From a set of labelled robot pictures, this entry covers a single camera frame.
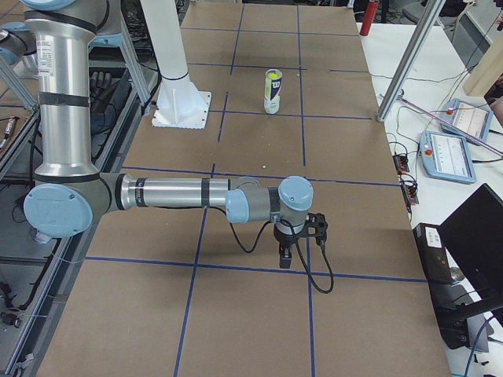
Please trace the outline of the tennis ball can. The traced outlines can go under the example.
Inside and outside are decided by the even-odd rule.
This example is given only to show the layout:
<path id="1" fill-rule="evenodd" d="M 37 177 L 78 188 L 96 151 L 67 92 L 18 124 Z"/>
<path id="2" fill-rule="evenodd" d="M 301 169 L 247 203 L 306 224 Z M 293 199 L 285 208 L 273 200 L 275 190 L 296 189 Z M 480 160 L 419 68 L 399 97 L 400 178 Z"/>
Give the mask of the tennis ball can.
<path id="1" fill-rule="evenodd" d="M 266 114 L 276 114 L 280 108 L 280 93 L 282 84 L 282 72 L 278 69 L 275 70 L 281 73 L 279 79 L 269 79 L 265 75 L 265 92 L 264 92 L 264 110 Z"/>

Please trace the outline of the orange terminal block lower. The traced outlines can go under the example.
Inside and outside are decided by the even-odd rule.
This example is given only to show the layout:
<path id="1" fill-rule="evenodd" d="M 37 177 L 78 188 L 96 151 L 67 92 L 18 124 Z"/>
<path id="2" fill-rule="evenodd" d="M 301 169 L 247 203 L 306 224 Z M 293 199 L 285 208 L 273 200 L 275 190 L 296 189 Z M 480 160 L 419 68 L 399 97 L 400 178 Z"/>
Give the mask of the orange terminal block lower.
<path id="1" fill-rule="evenodd" d="M 419 203 L 417 183 L 415 181 L 401 181 L 400 186 L 406 206 L 417 205 Z"/>

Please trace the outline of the orange terminal block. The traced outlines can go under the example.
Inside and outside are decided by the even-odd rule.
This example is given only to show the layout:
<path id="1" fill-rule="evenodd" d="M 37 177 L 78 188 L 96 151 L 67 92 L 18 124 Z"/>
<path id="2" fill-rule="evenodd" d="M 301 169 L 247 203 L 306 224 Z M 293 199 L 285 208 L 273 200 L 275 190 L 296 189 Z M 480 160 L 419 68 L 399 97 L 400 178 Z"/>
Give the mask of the orange terminal block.
<path id="1" fill-rule="evenodd" d="M 417 205 L 419 203 L 417 183 L 415 181 L 401 181 L 400 186 L 406 206 Z"/>
<path id="2" fill-rule="evenodd" d="M 407 154 L 394 154 L 392 156 L 397 174 L 409 173 L 409 159 Z"/>

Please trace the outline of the black computer box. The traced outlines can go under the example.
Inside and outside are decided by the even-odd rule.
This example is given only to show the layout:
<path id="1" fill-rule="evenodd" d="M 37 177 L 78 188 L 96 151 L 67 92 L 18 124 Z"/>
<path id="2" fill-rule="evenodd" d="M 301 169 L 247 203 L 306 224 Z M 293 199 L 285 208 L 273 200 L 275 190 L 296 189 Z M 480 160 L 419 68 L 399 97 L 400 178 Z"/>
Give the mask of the black computer box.
<path id="1" fill-rule="evenodd" d="M 424 275 L 429 283 L 453 284 L 446 248 L 439 235 L 438 226 L 419 223 L 413 234 Z"/>

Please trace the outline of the orange terminal block upper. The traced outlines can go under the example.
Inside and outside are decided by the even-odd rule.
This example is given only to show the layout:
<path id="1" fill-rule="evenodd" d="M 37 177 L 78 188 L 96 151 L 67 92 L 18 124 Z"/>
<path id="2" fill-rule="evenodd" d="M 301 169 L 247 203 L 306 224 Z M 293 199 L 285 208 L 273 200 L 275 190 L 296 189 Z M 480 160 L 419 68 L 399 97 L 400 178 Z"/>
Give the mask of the orange terminal block upper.
<path id="1" fill-rule="evenodd" d="M 409 159 L 407 154 L 394 154 L 392 156 L 397 174 L 409 173 Z"/>

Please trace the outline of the near teach pendant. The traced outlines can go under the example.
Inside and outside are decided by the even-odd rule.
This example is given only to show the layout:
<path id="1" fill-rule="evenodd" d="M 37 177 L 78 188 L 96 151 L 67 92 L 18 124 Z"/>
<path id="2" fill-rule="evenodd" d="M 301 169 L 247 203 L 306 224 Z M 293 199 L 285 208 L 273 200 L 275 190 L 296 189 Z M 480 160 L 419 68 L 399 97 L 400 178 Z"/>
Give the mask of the near teach pendant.
<path id="1" fill-rule="evenodd" d="M 420 156 L 430 178 L 463 184 L 476 182 L 468 143 L 462 136 L 425 130 L 420 137 Z"/>

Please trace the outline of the teach pendant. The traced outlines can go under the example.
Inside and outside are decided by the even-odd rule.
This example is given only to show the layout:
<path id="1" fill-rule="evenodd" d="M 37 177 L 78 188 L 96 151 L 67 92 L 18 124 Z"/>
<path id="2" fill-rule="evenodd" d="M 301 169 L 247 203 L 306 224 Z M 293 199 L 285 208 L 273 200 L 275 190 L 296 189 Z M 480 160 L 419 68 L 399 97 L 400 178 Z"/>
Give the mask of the teach pendant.
<path id="1" fill-rule="evenodd" d="M 476 182 L 468 143 L 462 136 L 425 130 L 420 137 L 420 156 L 430 178 L 463 184 Z"/>
<path id="2" fill-rule="evenodd" d="M 454 98 L 441 112 L 441 118 L 454 128 L 482 141 L 487 140 L 494 113 L 487 104 L 473 104 Z"/>

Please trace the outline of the black monitor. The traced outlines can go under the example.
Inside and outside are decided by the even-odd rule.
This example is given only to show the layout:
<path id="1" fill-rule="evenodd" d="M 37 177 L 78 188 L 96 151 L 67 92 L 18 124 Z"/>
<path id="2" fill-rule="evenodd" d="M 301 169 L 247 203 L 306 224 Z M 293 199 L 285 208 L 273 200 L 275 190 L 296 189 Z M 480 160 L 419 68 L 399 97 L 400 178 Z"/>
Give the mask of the black monitor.
<path id="1" fill-rule="evenodd" d="M 443 221 L 439 235 L 481 297 L 502 293 L 502 198 L 488 184 Z"/>

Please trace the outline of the far teach pendant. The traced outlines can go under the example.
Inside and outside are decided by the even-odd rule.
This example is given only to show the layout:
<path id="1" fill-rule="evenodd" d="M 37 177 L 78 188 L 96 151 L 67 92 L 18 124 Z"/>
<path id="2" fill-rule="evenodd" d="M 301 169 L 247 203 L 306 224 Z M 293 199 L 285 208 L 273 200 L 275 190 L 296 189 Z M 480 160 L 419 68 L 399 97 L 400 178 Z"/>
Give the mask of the far teach pendant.
<path id="1" fill-rule="evenodd" d="M 454 128 L 482 141 L 487 140 L 494 113 L 487 104 L 473 104 L 454 98 L 441 112 L 441 118 Z"/>

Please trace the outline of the red bottle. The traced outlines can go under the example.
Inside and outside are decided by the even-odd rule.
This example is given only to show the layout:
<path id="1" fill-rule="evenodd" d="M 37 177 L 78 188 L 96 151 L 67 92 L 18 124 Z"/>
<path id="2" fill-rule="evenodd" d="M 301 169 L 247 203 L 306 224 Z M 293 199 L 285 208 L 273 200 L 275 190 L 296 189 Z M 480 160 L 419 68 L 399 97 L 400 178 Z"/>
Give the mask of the red bottle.
<path id="1" fill-rule="evenodd" d="M 362 21 L 362 25 L 360 28 L 360 36 L 367 36 L 369 34 L 370 28 L 373 24 L 374 18 L 376 16 L 376 12 L 378 10 L 379 1 L 378 0 L 369 0 L 367 7 L 365 9 L 364 18 Z"/>

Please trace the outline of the wooden beam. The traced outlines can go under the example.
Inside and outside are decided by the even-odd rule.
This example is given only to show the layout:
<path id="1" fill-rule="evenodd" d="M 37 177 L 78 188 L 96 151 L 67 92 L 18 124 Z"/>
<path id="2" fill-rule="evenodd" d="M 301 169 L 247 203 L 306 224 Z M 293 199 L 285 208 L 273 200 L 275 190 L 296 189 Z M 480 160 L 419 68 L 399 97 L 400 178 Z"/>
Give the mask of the wooden beam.
<path id="1" fill-rule="evenodd" d="M 482 97 L 502 73 L 502 1 L 476 1 L 466 16 L 477 28 L 483 42 L 490 44 L 480 62 L 464 84 L 464 91 L 473 97 Z"/>

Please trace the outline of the aluminium frame post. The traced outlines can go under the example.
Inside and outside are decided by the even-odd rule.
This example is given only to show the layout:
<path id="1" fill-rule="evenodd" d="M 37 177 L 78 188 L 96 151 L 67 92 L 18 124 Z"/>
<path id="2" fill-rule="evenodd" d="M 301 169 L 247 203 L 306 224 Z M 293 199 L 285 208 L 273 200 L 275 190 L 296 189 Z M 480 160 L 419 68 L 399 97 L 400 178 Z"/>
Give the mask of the aluminium frame post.
<path id="1" fill-rule="evenodd" d="M 399 92 L 409 76 L 413 63 L 444 4 L 443 0 L 428 1 L 376 114 L 378 122 L 383 123 L 386 120 L 392 105 L 398 99 Z"/>

